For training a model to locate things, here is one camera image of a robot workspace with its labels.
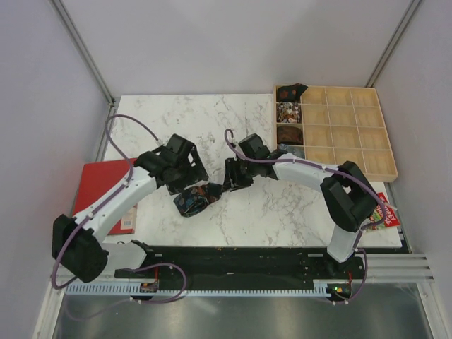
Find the dark blue floral tie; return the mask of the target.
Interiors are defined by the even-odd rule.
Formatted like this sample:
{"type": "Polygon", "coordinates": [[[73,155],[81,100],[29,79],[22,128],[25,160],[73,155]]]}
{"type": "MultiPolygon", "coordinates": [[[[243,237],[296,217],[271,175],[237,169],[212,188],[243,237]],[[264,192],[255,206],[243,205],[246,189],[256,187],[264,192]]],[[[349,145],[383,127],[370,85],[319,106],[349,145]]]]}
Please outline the dark blue floral tie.
{"type": "Polygon", "coordinates": [[[207,183],[185,189],[174,198],[173,203],[182,217],[190,218],[220,200],[221,196],[222,186],[220,184],[207,183]]]}

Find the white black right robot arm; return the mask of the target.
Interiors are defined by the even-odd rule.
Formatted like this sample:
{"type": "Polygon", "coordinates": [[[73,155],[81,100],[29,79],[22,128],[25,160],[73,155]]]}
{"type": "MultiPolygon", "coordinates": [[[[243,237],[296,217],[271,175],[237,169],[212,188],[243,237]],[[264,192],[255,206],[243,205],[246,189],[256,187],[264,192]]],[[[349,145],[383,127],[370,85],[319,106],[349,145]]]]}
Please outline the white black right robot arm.
{"type": "Polygon", "coordinates": [[[349,269],[348,259],[355,252],[362,229],[375,225],[370,220],[381,199],[359,166],[351,161],[341,165],[326,165],[297,157],[286,150],[271,151],[262,138],[251,134],[237,145],[226,129],[225,141],[234,157],[225,160],[227,189],[242,189],[254,182],[254,177],[301,184],[322,193],[328,213],[334,222],[333,235],[323,260],[325,273],[339,278],[349,269]]]}

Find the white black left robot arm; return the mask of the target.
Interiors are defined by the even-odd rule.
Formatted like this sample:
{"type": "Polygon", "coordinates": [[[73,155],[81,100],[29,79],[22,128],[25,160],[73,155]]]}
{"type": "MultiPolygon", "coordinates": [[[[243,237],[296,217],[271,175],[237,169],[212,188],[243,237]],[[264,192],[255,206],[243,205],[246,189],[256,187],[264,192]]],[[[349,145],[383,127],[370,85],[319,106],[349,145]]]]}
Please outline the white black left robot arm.
{"type": "Polygon", "coordinates": [[[63,266],[76,279],[93,281],[108,262],[101,243],[127,212],[162,186],[175,195],[208,179],[196,145],[177,134],[128,164],[125,176],[98,200],[73,217],[56,218],[51,251],[55,269],[63,266]]]}

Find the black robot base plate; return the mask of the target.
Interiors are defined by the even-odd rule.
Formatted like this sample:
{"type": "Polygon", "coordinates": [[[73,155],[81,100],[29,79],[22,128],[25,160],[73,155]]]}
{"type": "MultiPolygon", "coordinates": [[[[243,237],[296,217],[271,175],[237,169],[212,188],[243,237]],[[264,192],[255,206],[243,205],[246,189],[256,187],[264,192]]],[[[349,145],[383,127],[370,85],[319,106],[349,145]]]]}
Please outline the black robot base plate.
{"type": "Polygon", "coordinates": [[[143,246],[138,272],[120,268],[116,278],[156,278],[179,290],[186,287],[311,287],[316,280],[364,277],[361,257],[334,263],[325,248],[143,246]]]}

